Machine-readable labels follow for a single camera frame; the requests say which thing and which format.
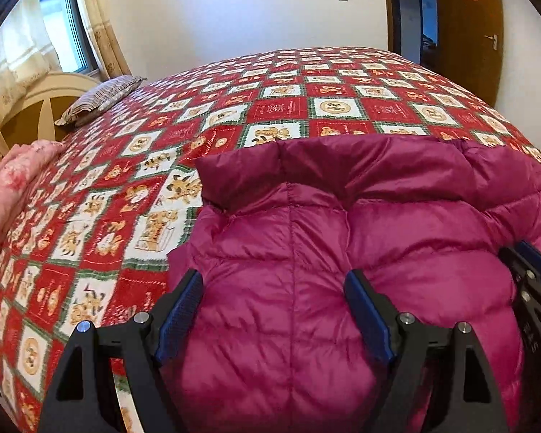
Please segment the cream wooden headboard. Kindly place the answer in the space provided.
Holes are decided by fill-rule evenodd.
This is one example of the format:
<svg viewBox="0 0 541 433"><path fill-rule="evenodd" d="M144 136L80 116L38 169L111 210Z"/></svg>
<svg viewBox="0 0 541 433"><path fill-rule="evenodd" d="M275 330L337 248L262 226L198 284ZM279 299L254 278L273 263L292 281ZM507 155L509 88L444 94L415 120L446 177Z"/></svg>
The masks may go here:
<svg viewBox="0 0 541 433"><path fill-rule="evenodd" d="M99 84L92 76L55 71L28 86L17 100L10 95L0 96L0 161L16 142L60 139L55 120L78 97Z"/></svg>

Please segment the pink floral folded quilt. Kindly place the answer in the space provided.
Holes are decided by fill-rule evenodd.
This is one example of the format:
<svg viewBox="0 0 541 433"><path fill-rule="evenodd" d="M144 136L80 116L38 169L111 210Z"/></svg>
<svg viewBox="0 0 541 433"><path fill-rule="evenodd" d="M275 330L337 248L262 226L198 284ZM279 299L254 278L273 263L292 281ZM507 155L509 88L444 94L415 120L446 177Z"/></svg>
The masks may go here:
<svg viewBox="0 0 541 433"><path fill-rule="evenodd" d="M14 145L0 162L0 246L28 197L35 180L64 151L56 141Z"/></svg>

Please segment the red patchwork bear bedspread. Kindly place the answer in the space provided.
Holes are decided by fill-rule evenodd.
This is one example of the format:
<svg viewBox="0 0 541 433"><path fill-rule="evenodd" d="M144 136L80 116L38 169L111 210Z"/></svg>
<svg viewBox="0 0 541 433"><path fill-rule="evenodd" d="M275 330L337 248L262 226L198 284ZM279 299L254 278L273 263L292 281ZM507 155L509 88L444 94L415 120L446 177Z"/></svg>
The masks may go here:
<svg viewBox="0 0 541 433"><path fill-rule="evenodd" d="M202 209L201 157L270 142L396 135L541 152L453 81L366 47L230 59L147 84L67 136L0 250L0 393L34 432L81 321L121 324L176 284Z"/></svg>

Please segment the window with blue light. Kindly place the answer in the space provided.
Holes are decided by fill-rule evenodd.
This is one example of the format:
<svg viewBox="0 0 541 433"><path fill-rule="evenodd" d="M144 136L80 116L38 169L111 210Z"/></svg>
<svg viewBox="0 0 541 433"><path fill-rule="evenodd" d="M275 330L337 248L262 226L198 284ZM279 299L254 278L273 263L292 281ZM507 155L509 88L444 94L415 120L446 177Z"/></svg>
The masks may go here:
<svg viewBox="0 0 541 433"><path fill-rule="evenodd" d="M77 0L39 0L48 37L66 73L89 74L96 61L79 13Z"/></svg>

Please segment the brown wooden door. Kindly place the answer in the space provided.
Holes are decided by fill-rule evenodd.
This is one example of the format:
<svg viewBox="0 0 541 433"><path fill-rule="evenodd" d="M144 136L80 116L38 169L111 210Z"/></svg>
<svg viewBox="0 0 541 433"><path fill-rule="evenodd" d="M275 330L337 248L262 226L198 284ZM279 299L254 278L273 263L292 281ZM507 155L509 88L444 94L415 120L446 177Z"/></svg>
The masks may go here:
<svg viewBox="0 0 541 433"><path fill-rule="evenodd" d="M437 72L493 106L502 68L502 0L437 0L437 5ZM497 51L485 38L493 34Z"/></svg>

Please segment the magenta puffer down jacket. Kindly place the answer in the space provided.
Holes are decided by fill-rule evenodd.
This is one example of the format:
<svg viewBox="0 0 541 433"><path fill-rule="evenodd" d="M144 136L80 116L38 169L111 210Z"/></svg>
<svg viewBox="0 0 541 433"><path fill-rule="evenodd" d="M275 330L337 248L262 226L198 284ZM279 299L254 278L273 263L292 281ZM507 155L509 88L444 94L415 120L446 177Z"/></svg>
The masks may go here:
<svg viewBox="0 0 541 433"><path fill-rule="evenodd" d="M439 327L466 321L507 422L526 419L512 277L497 258L541 250L541 164L432 137L270 142L196 163L203 206L168 256L169 282L205 288L184 353L163 369L191 432L356 432L385 370L343 295L360 269L394 305Z"/></svg>

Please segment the striped grey pillow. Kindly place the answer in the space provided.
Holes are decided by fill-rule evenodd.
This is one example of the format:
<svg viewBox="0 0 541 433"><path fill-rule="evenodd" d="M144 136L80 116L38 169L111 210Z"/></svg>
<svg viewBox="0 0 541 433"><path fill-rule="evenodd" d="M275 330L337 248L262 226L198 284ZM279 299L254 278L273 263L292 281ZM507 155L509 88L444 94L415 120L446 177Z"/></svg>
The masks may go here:
<svg viewBox="0 0 541 433"><path fill-rule="evenodd" d="M55 120L54 125L83 126L132 94L145 80L146 78L142 76L121 75L105 81L72 103L62 116Z"/></svg>

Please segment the beige patterned curtain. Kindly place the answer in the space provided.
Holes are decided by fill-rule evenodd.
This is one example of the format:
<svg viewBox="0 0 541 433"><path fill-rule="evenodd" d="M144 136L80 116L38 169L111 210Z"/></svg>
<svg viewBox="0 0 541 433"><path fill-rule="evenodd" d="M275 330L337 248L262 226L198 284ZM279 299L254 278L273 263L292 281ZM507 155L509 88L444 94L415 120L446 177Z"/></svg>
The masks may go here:
<svg viewBox="0 0 541 433"><path fill-rule="evenodd" d="M130 75L128 63L107 16L103 0L77 0L79 14L101 77Z"/></svg>

